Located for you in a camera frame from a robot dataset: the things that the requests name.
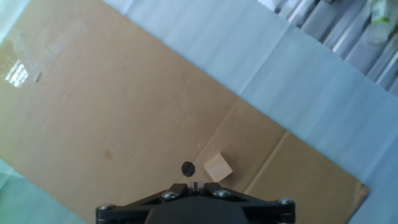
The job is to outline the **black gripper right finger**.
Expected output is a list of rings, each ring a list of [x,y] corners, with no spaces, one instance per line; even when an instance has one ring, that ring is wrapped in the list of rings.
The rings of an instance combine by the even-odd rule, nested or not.
[[[249,223],[295,223],[295,202],[289,198],[265,201],[216,182],[197,182],[196,194],[237,205]]]

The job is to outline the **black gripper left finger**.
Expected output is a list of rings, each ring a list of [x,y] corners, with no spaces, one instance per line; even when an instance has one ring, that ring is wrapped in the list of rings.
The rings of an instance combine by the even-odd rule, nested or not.
[[[96,224],[123,223],[128,220],[144,221],[149,212],[157,205],[192,196],[197,183],[173,184],[171,188],[140,199],[127,205],[106,203],[95,210]]]

